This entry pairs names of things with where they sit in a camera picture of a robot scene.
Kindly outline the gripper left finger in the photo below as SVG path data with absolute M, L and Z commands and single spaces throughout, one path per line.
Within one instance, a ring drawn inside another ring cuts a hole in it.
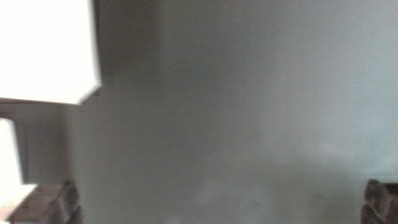
M 80 193 L 73 181 L 36 187 L 5 221 L 7 224 L 84 224 Z

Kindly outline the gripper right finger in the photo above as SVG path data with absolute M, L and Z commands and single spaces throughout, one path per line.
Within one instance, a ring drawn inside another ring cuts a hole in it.
M 368 180 L 361 224 L 398 224 L 398 183 Z

